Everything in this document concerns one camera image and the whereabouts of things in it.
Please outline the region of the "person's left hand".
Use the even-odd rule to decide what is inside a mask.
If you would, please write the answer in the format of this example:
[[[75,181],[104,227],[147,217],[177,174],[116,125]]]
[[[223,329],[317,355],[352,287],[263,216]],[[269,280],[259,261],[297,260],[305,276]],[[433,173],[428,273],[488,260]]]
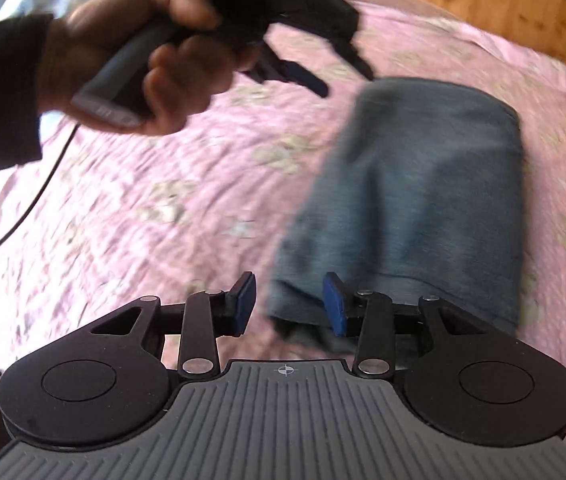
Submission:
[[[259,58],[252,44],[210,36],[220,18],[208,0],[88,0],[49,25],[36,73],[38,113],[59,110],[93,130],[120,132],[120,127],[78,110],[72,97],[156,13],[196,34],[180,47],[166,44],[149,56],[142,89],[152,116],[136,133],[168,136],[180,131],[191,116],[207,110],[213,96],[231,88],[236,73],[249,70]]]

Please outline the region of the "left forearm dark sleeve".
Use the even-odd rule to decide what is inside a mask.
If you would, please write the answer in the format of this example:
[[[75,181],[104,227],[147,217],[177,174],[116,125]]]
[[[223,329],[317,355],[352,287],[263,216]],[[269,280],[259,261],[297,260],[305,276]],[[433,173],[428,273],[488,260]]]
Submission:
[[[0,171],[41,159],[37,68],[49,14],[0,22]]]

